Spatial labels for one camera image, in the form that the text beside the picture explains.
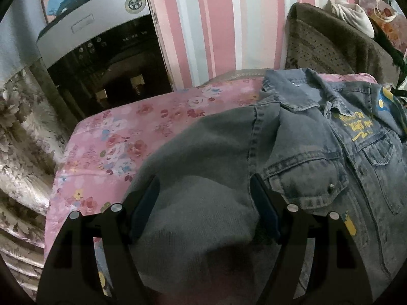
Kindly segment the silver black water dispenser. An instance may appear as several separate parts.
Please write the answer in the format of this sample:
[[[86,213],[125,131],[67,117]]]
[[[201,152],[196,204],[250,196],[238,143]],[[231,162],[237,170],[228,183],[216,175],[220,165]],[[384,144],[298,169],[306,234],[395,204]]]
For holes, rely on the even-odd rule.
[[[172,91],[148,0],[65,0],[37,48],[79,120]]]

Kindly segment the pink floral bed sheet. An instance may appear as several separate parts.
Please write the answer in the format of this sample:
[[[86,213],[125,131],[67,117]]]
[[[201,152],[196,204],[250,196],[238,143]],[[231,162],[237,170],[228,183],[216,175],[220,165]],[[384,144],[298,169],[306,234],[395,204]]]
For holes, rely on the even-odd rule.
[[[56,174],[46,217],[50,252],[70,212],[100,214],[151,176],[160,182],[144,227],[129,222],[133,264],[158,304],[254,304],[280,247],[250,180],[301,210],[338,211],[368,244],[345,145],[372,134],[338,93],[369,75],[268,70],[104,111],[80,122]]]

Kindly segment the pink floral gift bag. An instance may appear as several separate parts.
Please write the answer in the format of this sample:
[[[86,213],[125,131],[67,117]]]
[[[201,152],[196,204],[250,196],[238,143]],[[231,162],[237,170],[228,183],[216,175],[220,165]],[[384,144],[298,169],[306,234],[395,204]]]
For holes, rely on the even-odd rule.
[[[394,48],[406,56],[406,17],[383,0],[359,0],[359,4],[383,30]]]

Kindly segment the brown blanket covered sofa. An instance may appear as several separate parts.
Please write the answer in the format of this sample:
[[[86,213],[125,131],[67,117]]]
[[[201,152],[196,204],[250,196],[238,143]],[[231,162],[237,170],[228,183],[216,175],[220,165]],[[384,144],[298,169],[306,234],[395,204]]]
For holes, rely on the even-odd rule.
[[[286,69],[311,68],[320,74],[367,73],[378,83],[396,85],[400,70],[374,39],[307,3],[287,16]]]

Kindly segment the black garment on sofa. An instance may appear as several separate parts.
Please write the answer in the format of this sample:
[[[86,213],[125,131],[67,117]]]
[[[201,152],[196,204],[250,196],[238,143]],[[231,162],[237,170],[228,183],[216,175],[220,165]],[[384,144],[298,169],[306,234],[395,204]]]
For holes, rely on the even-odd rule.
[[[396,65],[400,70],[399,80],[396,84],[396,87],[399,87],[406,78],[406,62],[404,61],[403,54],[392,45],[385,32],[372,19],[370,23],[375,33],[374,40],[390,54],[393,65]]]

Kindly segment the floral beige curtain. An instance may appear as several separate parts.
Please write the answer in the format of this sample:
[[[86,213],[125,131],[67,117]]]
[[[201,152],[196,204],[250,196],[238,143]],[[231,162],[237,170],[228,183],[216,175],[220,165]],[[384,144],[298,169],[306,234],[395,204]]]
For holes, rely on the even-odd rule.
[[[37,49],[46,23],[42,0],[1,0],[1,271],[30,300],[52,183],[77,124]]]

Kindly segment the grey denim printed jacket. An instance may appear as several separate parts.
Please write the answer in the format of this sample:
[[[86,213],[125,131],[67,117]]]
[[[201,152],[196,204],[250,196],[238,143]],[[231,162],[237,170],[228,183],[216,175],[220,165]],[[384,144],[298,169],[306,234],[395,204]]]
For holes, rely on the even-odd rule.
[[[151,154],[160,192],[130,254],[154,304],[254,304],[279,245],[250,180],[309,214],[336,212],[374,298],[406,303],[406,107],[381,84],[268,70],[258,102],[193,123]]]

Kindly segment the cream white bundled garment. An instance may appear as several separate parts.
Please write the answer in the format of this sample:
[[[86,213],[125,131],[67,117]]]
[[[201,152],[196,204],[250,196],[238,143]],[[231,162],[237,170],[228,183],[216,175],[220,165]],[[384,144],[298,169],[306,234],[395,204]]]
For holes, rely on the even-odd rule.
[[[359,30],[371,39],[375,38],[375,30],[365,10],[358,4],[350,4],[344,0],[329,0],[325,6],[336,18]]]

